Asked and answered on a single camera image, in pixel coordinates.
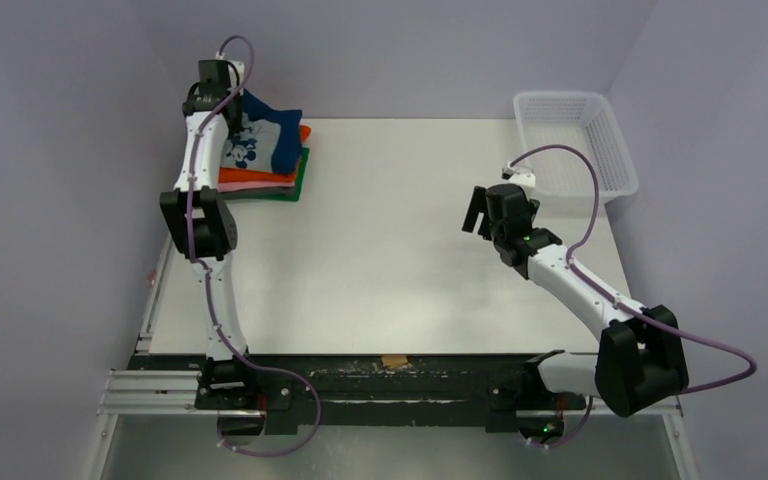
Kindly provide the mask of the navy blue t-shirt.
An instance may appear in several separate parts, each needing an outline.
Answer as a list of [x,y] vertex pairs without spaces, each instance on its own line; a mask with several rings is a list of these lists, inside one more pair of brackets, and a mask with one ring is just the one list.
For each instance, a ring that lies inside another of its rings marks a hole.
[[225,142],[221,166],[272,174],[294,173],[303,150],[301,109],[277,110],[250,91],[242,94],[241,129]]

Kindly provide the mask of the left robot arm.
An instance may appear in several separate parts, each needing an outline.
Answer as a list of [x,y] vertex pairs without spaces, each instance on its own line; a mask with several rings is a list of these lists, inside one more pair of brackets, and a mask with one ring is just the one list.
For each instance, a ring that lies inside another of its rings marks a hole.
[[232,279],[238,230],[219,190],[225,143],[242,124],[244,77],[240,65],[222,57],[200,61],[198,74],[182,105],[186,146],[180,174],[172,189],[161,193],[159,205],[175,248],[196,275],[206,322],[206,359],[194,405],[253,408],[257,375],[242,360],[247,341]]

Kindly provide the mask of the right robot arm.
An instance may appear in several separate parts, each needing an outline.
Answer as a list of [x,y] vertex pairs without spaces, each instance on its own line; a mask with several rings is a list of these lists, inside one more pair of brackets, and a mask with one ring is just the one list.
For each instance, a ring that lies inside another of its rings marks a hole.
[[524,399],[544,407],[559,394],[594,397],[627,418],[684,391],[689,373],[674,313],[646,307],[577,266],[560,237],[535,226],[538,210],[521,186],[477,186],[462,225],[491,242],[504,265],[551,294],[598,342],[594,354],[553,350],[529,360]]

